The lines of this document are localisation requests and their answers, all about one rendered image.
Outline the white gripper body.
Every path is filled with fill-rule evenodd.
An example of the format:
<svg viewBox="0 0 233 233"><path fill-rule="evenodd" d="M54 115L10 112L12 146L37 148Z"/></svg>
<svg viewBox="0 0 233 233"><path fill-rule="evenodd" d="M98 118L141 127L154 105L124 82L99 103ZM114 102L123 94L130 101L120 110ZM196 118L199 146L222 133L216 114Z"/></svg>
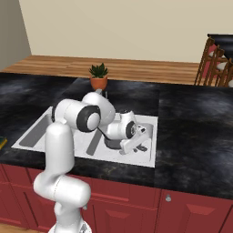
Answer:
<svg viewBox="0 0 233 233"><path fill-rule="evenodd" d="M123 139L120 142L121 149L119 153L126 155L131 151L136 151L137 146L143 146L143 143L151 138L151 134L147 130L138 130L136 134L130 139Z"/></svg>

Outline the dark grey pan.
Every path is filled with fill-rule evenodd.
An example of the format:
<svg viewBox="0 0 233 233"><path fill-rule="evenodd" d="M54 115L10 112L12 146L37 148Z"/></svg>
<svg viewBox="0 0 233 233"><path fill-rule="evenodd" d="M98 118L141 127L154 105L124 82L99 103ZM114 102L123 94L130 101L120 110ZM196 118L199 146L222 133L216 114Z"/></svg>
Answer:
<svg viewBox="0 0 233 233"><path fill-rule="evenodd" d="M99 132L104 136L104 142L106 147L114 150L119 150L121 148L120 139L109 139L101 130L99 130Z"/></svg>

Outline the white double sink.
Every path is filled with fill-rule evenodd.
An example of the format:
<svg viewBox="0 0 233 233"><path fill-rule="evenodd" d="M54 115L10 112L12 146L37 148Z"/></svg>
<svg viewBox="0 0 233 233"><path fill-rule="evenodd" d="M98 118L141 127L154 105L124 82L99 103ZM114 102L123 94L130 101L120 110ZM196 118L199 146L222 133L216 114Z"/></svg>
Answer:
<svg viewBox="0 0 233 233"><path fill-rule="evenodd" d="M44 152L46 129L52 124L51 115L52 107L49 107L12 145L12 148ZM106 147L104 136L99 130L91 133L73 130L75 156L141 167L154 167L157 146L157 116L136 115L136 121L139 128L144 127L151 134L151 138L143 143L143 146L147 148L146 152L136 150L121 155L120 149L114 150Z"/></svg>

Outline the red drawer front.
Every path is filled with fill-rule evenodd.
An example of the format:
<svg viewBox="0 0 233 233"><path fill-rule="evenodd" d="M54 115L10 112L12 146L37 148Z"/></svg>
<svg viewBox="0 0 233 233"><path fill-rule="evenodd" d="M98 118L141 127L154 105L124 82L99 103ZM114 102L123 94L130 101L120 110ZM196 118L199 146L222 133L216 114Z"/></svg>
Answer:
<svg viewBox="0 0 233 233"><path fill-rule="evenodd" d="M158 207L160 190L157 188L144 187L91 177L81 177L75 175L73 175L73 177L85 181L91 187L92 193L129 198L128 202L115 201L112 199L106 200L127 203L129 205L143 208Z"/></svg>

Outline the grey tap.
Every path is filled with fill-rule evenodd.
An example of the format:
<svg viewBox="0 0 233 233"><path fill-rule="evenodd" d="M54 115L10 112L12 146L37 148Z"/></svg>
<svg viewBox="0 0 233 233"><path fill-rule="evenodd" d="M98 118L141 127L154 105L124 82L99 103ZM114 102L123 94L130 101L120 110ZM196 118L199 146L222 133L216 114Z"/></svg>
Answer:
<svg viewBox="0 0 233 233"><path fill-rule="evenodd" d="M108 99L108 96L107 96L107 91L106 90L103 90L103 89L97 89L96 92L103 96L104 98Z"/></svg>

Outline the green plant in terracotta pot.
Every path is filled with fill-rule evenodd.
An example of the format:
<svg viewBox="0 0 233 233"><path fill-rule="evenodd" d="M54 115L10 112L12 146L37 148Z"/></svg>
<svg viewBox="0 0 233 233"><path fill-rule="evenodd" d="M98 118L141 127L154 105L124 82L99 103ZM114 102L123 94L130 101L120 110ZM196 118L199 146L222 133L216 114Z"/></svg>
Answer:
<svg viewBox="0 0 233 233"><path fill-rule="evenodd" d="M91 66L89 68L89 73L90 73L91 86L95 90L97 89L104 90L107 85L107 74L108 74L108 69L105 67L105 65L101 64L100 66Z"/></svg>

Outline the red cupboard door with knob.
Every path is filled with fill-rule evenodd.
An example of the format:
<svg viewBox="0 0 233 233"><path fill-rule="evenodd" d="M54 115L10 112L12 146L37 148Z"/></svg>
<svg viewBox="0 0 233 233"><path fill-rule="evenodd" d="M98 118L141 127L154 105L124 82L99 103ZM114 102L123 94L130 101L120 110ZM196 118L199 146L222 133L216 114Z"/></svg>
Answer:
<svg viewBox="0 0 233 233"><path fill-rule="evenodd" d="M155 233L231 233L232 215L231 200L163 189Z"/></svg>

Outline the brown wooden chair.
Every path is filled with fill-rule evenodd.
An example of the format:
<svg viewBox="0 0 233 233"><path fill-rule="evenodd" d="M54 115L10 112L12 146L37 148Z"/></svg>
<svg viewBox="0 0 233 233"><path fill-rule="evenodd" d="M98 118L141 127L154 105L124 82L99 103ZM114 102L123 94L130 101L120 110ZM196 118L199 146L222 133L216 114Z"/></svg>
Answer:
<svg viewBox="0 0 233 233"><path fill-rule="evenodd" d="M224 50L219 46L215 49L213 59L211 61L210 75L208 80L208 85L212 84L214 76L217 77L215 81L215 86L224 87L227 78L227 67L228 61L218 64L218 60L224 55Z"/></svg>
<svg viewBox="0 0 233 233"><path fill-rule="evenodd" d="M231 58L228 60L228 67L227 67L227 78L224 84L224 87L228 87L229 82L232 80L233 77L233 61Z"/></svg>
<svg viewBox="0 0 233 233"><path fill-rule="evenodd" d="M217 63L221 57L219 46L215 46L215 40L209 37L199 63L194 81L195 86L210 86L212 84L213 78L216 75Z"/></svg>

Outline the black table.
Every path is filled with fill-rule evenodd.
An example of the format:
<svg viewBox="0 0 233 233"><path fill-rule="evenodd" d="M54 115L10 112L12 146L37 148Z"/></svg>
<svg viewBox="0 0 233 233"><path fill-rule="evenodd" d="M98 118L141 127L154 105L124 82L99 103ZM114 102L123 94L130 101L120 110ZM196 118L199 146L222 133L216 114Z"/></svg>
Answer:
<svg viewBox="0 0 233 233"><path fill-rule="evenodd" d="M224 56L233 61L233 35L208 34L214 40L215 46L224 50Z"/></svg>

